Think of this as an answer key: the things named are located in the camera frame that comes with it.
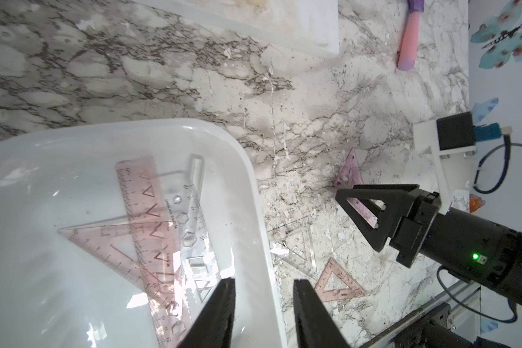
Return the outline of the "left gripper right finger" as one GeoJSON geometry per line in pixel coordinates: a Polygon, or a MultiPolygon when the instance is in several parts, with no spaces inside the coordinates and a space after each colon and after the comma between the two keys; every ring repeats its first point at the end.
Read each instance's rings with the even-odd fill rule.
{"type": "Polygon", "coordinates": [[[349,347],[308,280],[294,280],[293,300],[298,347],[349,347]]]}

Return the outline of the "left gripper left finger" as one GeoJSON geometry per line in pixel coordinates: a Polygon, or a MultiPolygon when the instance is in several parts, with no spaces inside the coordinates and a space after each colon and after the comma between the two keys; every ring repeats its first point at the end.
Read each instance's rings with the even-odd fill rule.
{"type": "Polygon", "coordinates": [[[235,280],[225,278],[217,285],[178,347],[229,348],[232,341],[235,308],[235,280]]]}

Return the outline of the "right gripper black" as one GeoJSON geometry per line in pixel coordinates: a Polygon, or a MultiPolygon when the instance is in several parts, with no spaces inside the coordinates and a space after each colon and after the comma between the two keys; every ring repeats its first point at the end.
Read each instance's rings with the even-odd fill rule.
{"type": "Polygon", "coordinates": [[[338,190],[335,200],[375,251],[381,252],[395,232],[389,245],[398,251],[396,261],[411,268],[441,206],[438,192],[418,189],[417,184],[355,185],[338,190]],[[376,217],[375,226],[355,209],[352,199],[376,217]]]}

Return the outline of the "purple triangle ruler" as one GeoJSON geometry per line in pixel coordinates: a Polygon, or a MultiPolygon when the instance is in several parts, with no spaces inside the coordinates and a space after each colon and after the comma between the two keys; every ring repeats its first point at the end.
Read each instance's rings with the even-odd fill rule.
{"type": "MultiPolygon", "coordinates": [[[[337,177],[334,179],[333,187],[335,189],[351,189],[353,186],[361,184],[363,184],[363,181],[358,164],[358,157],[355,154],[355,149],[352,148],[341,166],[337,177]]],[[[376,227],[377,217],[364,204],[355,198],[349,198],[347,201],[372,228],[376,227]]]]}

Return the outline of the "pink small triangle ruler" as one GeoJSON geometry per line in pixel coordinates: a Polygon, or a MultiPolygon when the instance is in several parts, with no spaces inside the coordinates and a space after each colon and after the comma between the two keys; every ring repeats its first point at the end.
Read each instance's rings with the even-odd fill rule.
{"type": "Polygon", "coordinates": [[[315,286],[322,302],[351,300],[366,297],[367,291],[343,268],[330,258],[315,286]]]}

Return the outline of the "clear straight ruler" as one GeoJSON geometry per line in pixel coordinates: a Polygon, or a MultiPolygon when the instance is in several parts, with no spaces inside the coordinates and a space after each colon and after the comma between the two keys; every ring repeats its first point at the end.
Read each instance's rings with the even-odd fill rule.
{"type": "Polygon", "coordinates": [[[200,205],[200,190],[184,171],[162,173],[159,179],[171,219],[178,225],[188,302],[203,305],[217,287],[220,271],[200,205]]]}
{"type": "Polygon", "coordinates": [[[178,221],[185,285],[197,304],[207,301],[220,280],[218,262],[200,204],[203,178],[204,159],[193,154],[179,191],[183,207],[178,221]]]}

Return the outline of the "pink tall triangle ruler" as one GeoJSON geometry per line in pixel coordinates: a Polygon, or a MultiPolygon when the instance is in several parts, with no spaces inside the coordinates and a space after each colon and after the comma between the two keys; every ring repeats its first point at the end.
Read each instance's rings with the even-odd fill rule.
{"type": "Polygon", "coordinates": [[[168,307],[184,301],[178,225],[152,221],[73,226],[58,234],[122,276],[150,298],[168,307]]]}

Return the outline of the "pink straight ruler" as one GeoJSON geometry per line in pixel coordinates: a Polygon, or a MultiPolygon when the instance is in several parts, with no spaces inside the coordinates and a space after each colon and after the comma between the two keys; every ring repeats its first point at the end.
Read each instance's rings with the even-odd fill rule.
{"type": "Polygon", "coordinates": [[[178,223],[169,212],[150,157],[116,164],[137,267],[159,347],[177,347],[188,326],[181,289],[178,223]]]}

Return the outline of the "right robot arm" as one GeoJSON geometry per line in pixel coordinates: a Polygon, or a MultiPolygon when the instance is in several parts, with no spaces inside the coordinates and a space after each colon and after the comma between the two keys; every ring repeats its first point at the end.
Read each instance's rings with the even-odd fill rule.
{"type": "Polygon", "coordinates": [[[355,185],[335,199],[375,251],[389,244],[407,268],[425,255],[502,295],[511,310],[522,306],[522,232],[457,209],[441,214],[439,193],[417,184],[355,185]]]}

